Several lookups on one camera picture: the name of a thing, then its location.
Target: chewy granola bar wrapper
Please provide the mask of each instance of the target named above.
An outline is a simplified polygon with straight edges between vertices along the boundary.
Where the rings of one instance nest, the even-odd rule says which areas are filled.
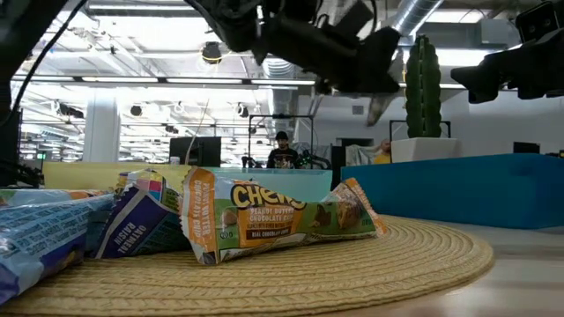
[[[120,258],[189,249],[180,225],[180,195],[167,188],[165,178],[154,171],[134,173],[136,178],[129,178],[133,183],[126,184],[112,209],[94,257]]]
[[[38,203],[60,203],[109,194],[102,190],[0,189],[0,208]]]
[[[355,179],[344,181],[319,203],[299,202],[203,168],[192,168],[183,187],[182,229],[202,264],[387,232]]]
[[[112,195],[0,210],[0,305],[83,260],[88,220]]]

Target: white table surface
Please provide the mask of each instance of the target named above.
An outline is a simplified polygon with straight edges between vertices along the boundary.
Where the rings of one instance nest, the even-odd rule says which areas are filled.
[[[451,291],[323,316],[564,317],[564,227],[543,231],[446,224],[487,240],[496,262]]]

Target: woven placemat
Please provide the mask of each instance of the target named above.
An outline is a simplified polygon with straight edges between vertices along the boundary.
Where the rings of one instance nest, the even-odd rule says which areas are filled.
[[[296,247],[225,262],[190,252],[90,260],[0,307],[2,316],[289,316],[409,299],[466,284],[493,263],[483,240],[384,217],[380,239]]]

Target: white pillar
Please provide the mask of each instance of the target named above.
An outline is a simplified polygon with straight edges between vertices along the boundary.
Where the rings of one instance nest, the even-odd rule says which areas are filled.
[[[120,154],[120,112],[113,89],[94,89],[86,110],[85,162],[117,162]]]

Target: blue snack wrapper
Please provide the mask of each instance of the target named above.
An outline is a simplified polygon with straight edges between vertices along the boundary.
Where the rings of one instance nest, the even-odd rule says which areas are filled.
[[[41,279],[82,262],[88,218],[112,195],[0,210],[0,305]]]
[[[69,200],[109,194],[102,190],[0,189],[0,208]]]
[[[100,236],[95,258],[120,258],[190,249],[178,210],[160,203],[137,184],[126,188]]]

